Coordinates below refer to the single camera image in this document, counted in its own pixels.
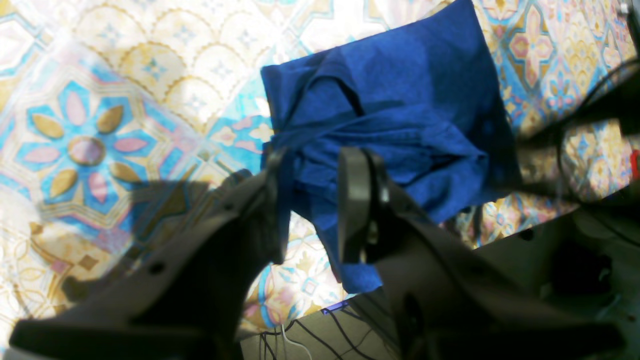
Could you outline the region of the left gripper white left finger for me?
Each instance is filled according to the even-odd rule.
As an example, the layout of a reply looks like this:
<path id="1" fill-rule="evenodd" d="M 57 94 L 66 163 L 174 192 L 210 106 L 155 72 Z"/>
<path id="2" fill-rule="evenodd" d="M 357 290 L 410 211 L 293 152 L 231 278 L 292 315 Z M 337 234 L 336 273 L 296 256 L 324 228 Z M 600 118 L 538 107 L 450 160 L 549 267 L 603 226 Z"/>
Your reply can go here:
<path id="1" fill-rule="evenodd" d="M 283 264 L 288 150 L 126 278 L 46 319 L 17 322 L 11 360 L 240 360 L 236 333 L 255 278 Z"/>

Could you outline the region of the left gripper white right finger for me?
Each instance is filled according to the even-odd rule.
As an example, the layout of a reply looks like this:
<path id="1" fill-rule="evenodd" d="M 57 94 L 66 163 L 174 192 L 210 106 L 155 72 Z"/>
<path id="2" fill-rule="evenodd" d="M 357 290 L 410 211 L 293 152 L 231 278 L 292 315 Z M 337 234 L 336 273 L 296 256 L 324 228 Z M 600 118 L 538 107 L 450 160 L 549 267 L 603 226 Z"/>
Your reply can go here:
<path id="1" fill-rule="evenodd" d="M 625 344 L 617 326 L 526 294 L 455 239 L 356 147 L 338 157 L 338 259 L 382 281 L 405 360 L 587 360 Z"/>

